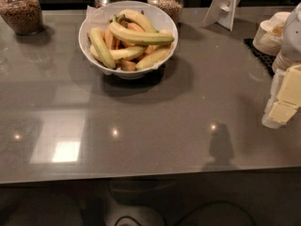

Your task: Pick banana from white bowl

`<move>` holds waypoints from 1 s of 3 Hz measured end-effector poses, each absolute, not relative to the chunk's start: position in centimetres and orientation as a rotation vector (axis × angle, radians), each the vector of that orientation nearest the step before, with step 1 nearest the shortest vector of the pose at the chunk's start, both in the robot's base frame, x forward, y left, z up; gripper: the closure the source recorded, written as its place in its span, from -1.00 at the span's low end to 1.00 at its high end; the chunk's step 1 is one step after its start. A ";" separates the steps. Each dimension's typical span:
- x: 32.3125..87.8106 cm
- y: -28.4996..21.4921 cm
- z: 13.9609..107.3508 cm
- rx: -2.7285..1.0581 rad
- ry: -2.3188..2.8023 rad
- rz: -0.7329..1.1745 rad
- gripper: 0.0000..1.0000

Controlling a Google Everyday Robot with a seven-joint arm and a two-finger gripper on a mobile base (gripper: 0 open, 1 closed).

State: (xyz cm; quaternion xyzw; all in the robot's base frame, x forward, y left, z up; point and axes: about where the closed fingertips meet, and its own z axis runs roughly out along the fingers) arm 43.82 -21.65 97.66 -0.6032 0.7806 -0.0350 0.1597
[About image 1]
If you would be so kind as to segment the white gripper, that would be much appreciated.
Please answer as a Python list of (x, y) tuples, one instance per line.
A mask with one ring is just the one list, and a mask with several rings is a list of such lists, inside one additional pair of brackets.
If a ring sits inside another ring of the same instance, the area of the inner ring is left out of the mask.
[(278, 129), (287, 124), (300, 106), (301, 65), (292, 66), (286, 71), (277, 69), (261, 123), (266, 127)]

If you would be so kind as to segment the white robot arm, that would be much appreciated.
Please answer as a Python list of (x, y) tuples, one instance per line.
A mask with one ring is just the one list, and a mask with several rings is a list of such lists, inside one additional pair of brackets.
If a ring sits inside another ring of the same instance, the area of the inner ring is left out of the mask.
[(270, 99), (261, 123), (284, 126), (301, 107), (301, 3), (290, 13), (280, 37), (280, 51), (272, 64), (275, 73)]

